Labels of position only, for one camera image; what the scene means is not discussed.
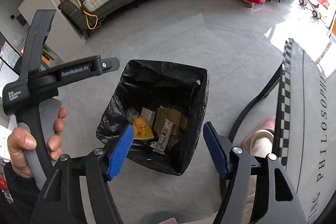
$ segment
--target hand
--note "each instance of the hand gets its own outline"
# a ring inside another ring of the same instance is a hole
[[[64,129],[63,118],[66,117],[68,111],[61,107],[58,114],[58,119],[55,121],[55,135],[48,141],[50,157],[57,160],[62,154],[61,144],[62,138],[60,133]],[[36,148],[35,138],[25,129],[17,127],[9,135],[7,140],[10,161],[12,162],[13,170],[20,176],[32,178],[33,174],[27,164],[23,150],[34,150]]]

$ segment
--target checkered border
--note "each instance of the checkered border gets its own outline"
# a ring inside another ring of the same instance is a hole
[[[281,122],[279,141],[279,160],[283,166],[287,166],[289,145],[289,124],[291,113],[291,53],[293,40],[286,41],[283,51],[282,73],[280,78],[281,88]]]

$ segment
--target black plastic bag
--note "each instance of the black plastic bag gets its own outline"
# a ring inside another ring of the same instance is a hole
[[[118,137],[128,122],[125,115],[128,108],[133,107],[141,113],[143,107],[153,106],[153,101],[157,102],[155,107],[174,106],[188,117],[181,141],[165,155],[133,141],[127,157],[147,168],[180,176],[187,169],[196,149],[208,92],[206,69],[163,61],[131,60],[101,118],[96,136],[103,143]]]

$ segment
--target blue textured pad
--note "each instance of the blue textured pad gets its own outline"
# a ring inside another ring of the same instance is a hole
[[[128,150],[130,149],[133,142],[133,136],[133,127],[129,125],[111,154],[109,170],[107,171],[107,176],[109,179],[113,179],[120,173]]]
[[[203,127],[203,137],[210,152],[213,164],[217,172],[226,178],[229,175],[227,168],[226,155],[218,142],[218,135],[214,132],[209,124],[206,122]]]

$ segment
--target screw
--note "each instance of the screw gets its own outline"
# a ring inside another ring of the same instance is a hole
[[[234,148],[232,149],[232,151],[233,151],[234,153],[236,153],[236,154],[241,154],[241,153],[243,153],[243,150],[242,150],[240,147],[238,147],[238,146],[234,147]]]
[[[62,156],[59,157],[60,161],[66,161],[69,158],[69,155],[63,154]]]
[[[277,157],[274,155],[274,154],[268,154],[268,158],[270,159],[270,160],[276,160],[277,159]]]
[[[93,153],[95,154],[95,155],[101,155],[101,154],[103,154],[104,153],[104,149],[102,149],[102,148],[96,148],[94,151],[93,151]]]

